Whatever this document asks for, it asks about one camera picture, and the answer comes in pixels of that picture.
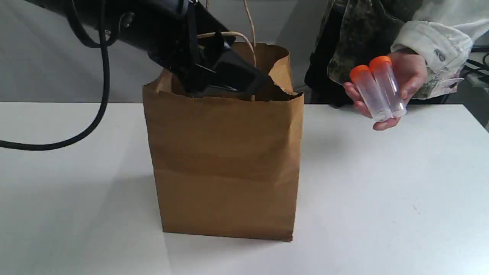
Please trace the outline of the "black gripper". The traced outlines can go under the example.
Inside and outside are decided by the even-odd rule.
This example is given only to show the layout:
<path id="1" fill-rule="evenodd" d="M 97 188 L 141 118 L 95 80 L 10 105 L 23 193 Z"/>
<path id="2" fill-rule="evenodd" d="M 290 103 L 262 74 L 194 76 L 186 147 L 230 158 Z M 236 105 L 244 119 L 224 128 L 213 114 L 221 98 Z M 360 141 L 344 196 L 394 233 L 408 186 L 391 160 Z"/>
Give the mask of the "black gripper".
<path id="1" fill-rule="evenodd" d="M 173 73 L 185 94 L 201 97 L 207 88 L 254 95 L 268 77 L 256 68 L 256 59 L 246 61 L 234 49 L 234 35 L 226 30 L 197 0 L 184 0 L 186 14 L 173 38 L 148 55 L 152 61 Z"/>

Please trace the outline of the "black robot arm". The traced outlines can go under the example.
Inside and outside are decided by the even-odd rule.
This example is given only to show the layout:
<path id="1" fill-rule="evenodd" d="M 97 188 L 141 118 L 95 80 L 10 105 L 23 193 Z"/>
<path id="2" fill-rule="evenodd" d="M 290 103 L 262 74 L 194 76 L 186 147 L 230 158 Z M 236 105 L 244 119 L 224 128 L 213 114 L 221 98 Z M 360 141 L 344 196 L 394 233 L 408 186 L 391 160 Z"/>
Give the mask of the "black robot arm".
<path id="1" fill-rule="evenodd" d="M 33 5 L 66 17 L 79 41 L 98 48 L 86 26 L 109 32 L 107 47 L 117 41 L 147 52 L 178 78 L 189 96 L 208 87 L 244 94 L 267 81 L 251 61 L 231 47 L 227 28 L 197 0 L 32 0 Z"/>

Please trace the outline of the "person's left forearm sleeve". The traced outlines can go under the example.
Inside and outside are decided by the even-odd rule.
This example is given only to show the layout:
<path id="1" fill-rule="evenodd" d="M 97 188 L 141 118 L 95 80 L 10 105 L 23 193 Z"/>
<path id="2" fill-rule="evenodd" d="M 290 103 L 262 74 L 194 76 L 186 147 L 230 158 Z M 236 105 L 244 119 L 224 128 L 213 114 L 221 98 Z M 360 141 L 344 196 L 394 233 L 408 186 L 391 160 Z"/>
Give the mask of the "person's left forearm sleeve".
<path id="1" fill-rule="evenodd" d="M 410 49 L 426 60 L 427 81 L 412 97 L 424 100 L 456 92 L 475 40 L 488 31 L 488 1 L 421 1 L 391 52 Z"/>

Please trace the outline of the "person's left hand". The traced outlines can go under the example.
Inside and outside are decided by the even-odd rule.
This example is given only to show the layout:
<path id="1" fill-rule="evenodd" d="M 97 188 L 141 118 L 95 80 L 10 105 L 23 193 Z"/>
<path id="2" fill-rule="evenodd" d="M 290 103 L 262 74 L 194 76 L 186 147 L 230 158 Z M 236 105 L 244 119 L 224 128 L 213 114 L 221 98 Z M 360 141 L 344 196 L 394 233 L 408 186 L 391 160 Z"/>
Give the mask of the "person's left hand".
<path id="1" fill-rule="evenodd" d="M 426 60 L 410 49 L 391 52 L 387 56 L 392 61 L 393 74 L 400 89 L 400 97 L 407 105 L 414 94 L 427 81 Z M 347 96 L 353 101 L 353 107 L 364 117 L 372 118 L 363 98 L 353 83 L 343 84 Z"/>

